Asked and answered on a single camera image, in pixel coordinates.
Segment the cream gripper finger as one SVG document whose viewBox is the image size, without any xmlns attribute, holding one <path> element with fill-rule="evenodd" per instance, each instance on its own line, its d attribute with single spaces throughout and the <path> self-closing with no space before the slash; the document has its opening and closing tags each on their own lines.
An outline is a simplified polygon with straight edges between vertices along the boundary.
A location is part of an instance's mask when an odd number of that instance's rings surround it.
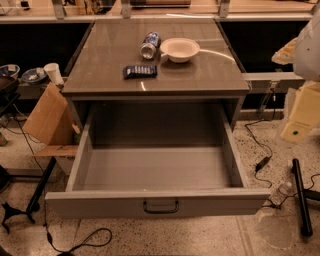
<svg viewBox="0 0 320 256">
<path fill-rule="evenodd" d="M 296 42 L 296 38 L 289 41 L 286 45 L 273 54 L 271 61 L 280 65 L 292 64 Z"/>
<path fill-rule="evenodd" d="M 294 91 L 294 101 L 280 137 L 288 143 L 300 143 L 319 124 L 320 83 L 306 82 Z"/>
</svg>

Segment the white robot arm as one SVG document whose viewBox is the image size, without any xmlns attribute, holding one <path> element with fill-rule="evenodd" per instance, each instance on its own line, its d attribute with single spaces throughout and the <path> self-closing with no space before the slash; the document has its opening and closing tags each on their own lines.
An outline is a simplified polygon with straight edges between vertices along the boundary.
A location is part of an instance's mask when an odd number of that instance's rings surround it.
<svg viewBox="0 0 320 256">
<path fill-rule="evenodd" d="M 295 98 L 280 138 L 300 143 L 320 123 L 320 13 L 316 11 L 299 35 L 274 53 L 277 64 L 292 64 L 305 83 Z"/>
</svg>

